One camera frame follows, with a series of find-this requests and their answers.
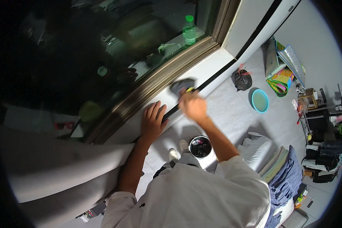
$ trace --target black garbage bag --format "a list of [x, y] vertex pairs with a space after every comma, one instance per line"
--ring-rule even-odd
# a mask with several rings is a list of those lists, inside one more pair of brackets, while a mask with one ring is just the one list
[[242, 90], [245, 91], [252, 86], [251, 72], [246, 70], [239, 70], [234, 74], [234, 85], [237, 88], [237, 92]]

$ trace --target right hand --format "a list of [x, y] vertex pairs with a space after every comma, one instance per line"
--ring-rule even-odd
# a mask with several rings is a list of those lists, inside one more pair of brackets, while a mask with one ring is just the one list
[[197, 123], [207, 119], [206, 101], [198, 96], [199, 91], [183, 94], [179, 99], [179, 109]]

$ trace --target gray pants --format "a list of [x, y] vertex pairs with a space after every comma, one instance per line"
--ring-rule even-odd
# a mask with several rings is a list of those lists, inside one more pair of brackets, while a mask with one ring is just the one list
[[168, 174], [172, 168], [176, 165], [176, 163], [179, 164], [186, 164], [189, 166], [195, 166], [199, 169], [202, 169], [199, 161], [196, 157], [194, 157], [191, 153], [183, 153], [181, 155], [181, 158], [178, 161], [172, 160], [171, 162], [166, 162], [153, 176], [153, 178], [157, 177], [158, 175]]

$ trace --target water bottle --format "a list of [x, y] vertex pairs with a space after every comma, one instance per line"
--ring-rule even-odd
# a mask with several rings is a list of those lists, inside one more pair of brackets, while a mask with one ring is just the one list
[[182, 27], [182, 37], [186, 45], [192, 45], [195, 43], [196, 29], [194, 25], [194, 17], [191, 15], [185, 16], [185, 23]]

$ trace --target sneaker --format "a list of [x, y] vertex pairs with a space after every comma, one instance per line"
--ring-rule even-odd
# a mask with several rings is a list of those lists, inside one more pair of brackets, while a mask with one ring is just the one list
[[169, 159], [170, 161], [175, 161], [175, 162], [179, 160], [177, 158], [177, 152], [174, 148], [169, 149]]
[[181, 139], [180, 143], [179, 143], [179, 146], [180, 146], [181, 155], [183, 153], [189, 153], [189, 144], [187, 143], [186, 140]]

